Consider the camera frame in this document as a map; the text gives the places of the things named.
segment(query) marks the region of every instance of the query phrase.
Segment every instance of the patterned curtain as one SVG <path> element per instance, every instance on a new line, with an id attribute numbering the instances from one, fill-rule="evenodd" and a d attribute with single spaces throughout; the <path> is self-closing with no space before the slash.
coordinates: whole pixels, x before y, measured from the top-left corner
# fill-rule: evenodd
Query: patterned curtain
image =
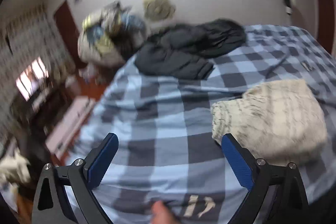
<path id="1" fill-rule="evenodd" d="M 36 58 L 41 57 L 47 70 L 72 62 L 53 20 L 43 5 L 2 24 L 0 31 L 0 144 L 4 144 L 16 122 L 9 108 L 19 92 L 17 77 Z"/>

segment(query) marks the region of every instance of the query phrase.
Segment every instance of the dark coat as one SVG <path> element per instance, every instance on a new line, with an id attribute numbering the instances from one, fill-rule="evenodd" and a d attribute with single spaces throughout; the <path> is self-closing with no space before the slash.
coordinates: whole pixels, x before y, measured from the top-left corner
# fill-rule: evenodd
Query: dark coat
<path id="1" fill-rule="evenodd" d="M 139 50 L 135 65 L 145 75 L 206 79 L 215 58 L 231 52 L 246 40 L 242 26 L 217 19 L 198 26 L 176 25 L 148 38 Z"/>

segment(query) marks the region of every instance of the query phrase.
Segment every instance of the bed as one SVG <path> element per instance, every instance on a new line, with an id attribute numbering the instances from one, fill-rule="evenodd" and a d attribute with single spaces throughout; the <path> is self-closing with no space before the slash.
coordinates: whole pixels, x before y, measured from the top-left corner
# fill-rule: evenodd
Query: bed
<path id="1" fill-rule="evenodd" d="M 207 80 L 144 76 L 133 56 L 105 90 L 67 164 L 85 157 L 107 133 L 118 136 L 119 150 L 94 190 L 114 223 L 149 223 L 151 204 L 157 200 L 182 223 L 227 223 L 247 190 L 211 138 L 210 106 L 239 98 L 264 81 L 306 80 L 324 112 L 330 139 L 316 160 L 300 167 L 309 202 L 335 183 L 335 60 L 301 28 L 254 25 L 245 30 L 245 44 L 210 59 L 214 70 Z M 81 221 L 69 187 L 67 193 Z M 270 197 L 268 193 L 257 223 Z M 205 211 L 209 198 L 215 206 Z"/>

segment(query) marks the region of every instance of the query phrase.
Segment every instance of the cream throw blanket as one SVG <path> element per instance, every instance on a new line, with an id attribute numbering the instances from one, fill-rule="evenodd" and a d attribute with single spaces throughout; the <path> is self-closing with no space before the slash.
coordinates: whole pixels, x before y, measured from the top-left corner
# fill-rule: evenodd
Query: cream throw blanket
<path id="1" fill-rule="evenodd" d="M 30 174 L 27 165 L 29 161 L 20 154 L 19 149 L 14 152 L 14 157 L 5 156 L 0 161 L 0 183 L 28 183 Z"/>
<path id="2" fill-rule="evenodd" d="M 322 109 L 304 80 L 262 83 L 242 99 L 212 105 L 212 138 L 231 133 L 255 158 L 273 165 L 304 163 L 327 140 Z"/>

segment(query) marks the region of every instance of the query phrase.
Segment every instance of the wooden door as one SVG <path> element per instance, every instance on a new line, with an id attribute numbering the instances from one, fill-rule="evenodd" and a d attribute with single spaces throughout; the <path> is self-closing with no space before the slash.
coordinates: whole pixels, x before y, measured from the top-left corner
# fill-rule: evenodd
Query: wooden door
<path id="1" fill-rule="evenodd" d="M 319 30 L 317 41 L 331 54 L 335 28 L 334 0 L 318 0 L 318 3 Z"/>
<path id="2" fill-rule="evenodd" d="M 79 31 L 72 17 L 67 1 L 64 1 L 63 4 L 55 12 L 54 19 L 59 33 L 61 34 L 62 39 L 66 47 L 68 48 L 68 51 L 73 58 L 73 61 L 75 62 L 76 68 L 84 68 L 87 64 L 80 60 L 78 56 L 77 41 Z"/>

